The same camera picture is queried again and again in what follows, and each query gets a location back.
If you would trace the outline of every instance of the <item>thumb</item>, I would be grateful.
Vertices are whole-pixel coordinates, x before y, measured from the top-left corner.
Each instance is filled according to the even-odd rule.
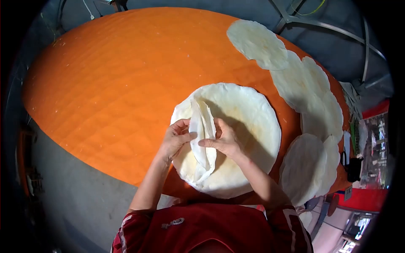
[[[186,133],[179,135],[179,140],[181,143],[186,143],[189,142],[193,139],[197,138],[197,133],[196,132],[191,132],[191,133]]]
[[[218,141],[213,139],[202,139],[198,142],[199,146],[206,147],[206,148],[218,148]]]

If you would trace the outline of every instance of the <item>forearm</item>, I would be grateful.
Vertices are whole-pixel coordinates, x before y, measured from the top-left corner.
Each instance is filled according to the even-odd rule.
[[[135,193],[128,213],[133,210],[156,210],[170,163],[168,158],[164,158],[159,153],[155,156]]]
[[[253,190],[262,199],[263,206],[267,211],[272,211],[278,206],[291,205],[281,187],[247,155],[239,154],[235,156],[234,161],[241,168]]]

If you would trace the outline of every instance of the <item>person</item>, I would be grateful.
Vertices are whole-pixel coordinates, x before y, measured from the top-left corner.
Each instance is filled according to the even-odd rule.
[[[241,168],[262,200],[260,210],[229,204],[197,203],[156,210],[170,163],[181,147],[196,138],[189,119],[166,131],[113,241],[111,252],[313,252],[311,239],[283,190],[249,159],[235,132],[214,119],[216,139],[198,145],[213,147]]]

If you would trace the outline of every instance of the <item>hand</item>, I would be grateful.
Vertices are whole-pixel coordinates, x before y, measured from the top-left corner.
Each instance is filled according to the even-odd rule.
[[[184,143],[197,138],[196,132],[188,132],[189,119],[179,119],[170,125],[163,138],[158,154],[169,161],[178,154]]]
[[[214,124],[217,130],[215,134],[217,139],[202,139],[198,142],[198,145],[215,148],[231,159],[240,155],[242,153],[241,145],[232,127],[228,126],[225,121],[220,118],[214,118]]]

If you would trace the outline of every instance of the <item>white stripe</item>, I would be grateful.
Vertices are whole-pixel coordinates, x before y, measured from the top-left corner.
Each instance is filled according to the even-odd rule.
[[[291,209],[283,209],[283,213],[284,213],[284,216],[286,217],[288,227],[290,228],[290,230],[292,232],[291,253],[294,253],[295,252],[295,232],[294,232],[294,230],[292,230],[291,220],[290,220],[290,215],[294,215],[294,213],[292,213],[292,212],[294,212],[296,215],[296,212],[292,211]]]
[[[297,216],[298,220],[300,221],[301,228],[302,228],[304,238],[305,238],[305,242],[307,243],[307,253],[311,253],[312,252],[311,251],[311,244],[309,242],[307,231],[305,230],[304,225],[301,222],[297,212],[295,210],[292,210],[292,209],[283,209],[283,213],[284,213],[284,216],[286,217],[288,227],[290,228],[290,230],[292,232],[291,252],[295,252],[295,232],[292,230],[291,220],[290,220],[290,215],[294,215],[294,216]]]
[[[124,225],[132,217],[132,215],[126,217],[121,224],[121,229],[118,232],[119,239],[121,241],[121,252],[126,253],[126,241],[124,236]]]

